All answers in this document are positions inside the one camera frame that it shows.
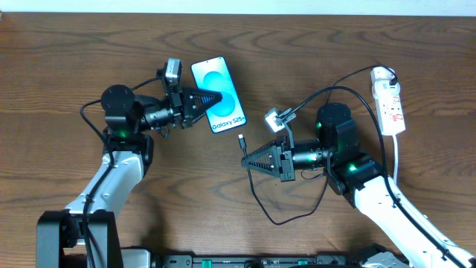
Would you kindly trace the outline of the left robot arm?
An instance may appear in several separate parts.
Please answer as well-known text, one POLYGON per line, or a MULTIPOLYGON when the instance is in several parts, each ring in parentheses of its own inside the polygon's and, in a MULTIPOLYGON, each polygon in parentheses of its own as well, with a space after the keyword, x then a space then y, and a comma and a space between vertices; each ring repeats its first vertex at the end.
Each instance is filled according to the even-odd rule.
POLYGON ((116 218, 152 164, 158 132, 179 123, 188 128, 222 100, 219 92, 164 85, 163 100, 137 95, 125 85, 99 99, 107 128, 100 168, 78 197, 61 211, 45 211, 36 224, 37 267, 161 267, 152 250, 120 245, 116 218))

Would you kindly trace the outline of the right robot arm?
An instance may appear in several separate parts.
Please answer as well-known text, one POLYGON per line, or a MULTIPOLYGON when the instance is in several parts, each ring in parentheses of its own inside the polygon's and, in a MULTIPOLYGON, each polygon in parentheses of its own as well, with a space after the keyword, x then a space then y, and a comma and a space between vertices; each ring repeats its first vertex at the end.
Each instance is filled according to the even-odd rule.
POLYGON ((412 267, 474 267, 475 257, 449 240, 400 191, 379 164, 360 148, 350 108, 342 103, 317 112, 317 138, 294 141, 279 136, 245 153, 241 165, 283 182, 296 170, 322 168, 331 189, 370 218, 395 244, 412 267))

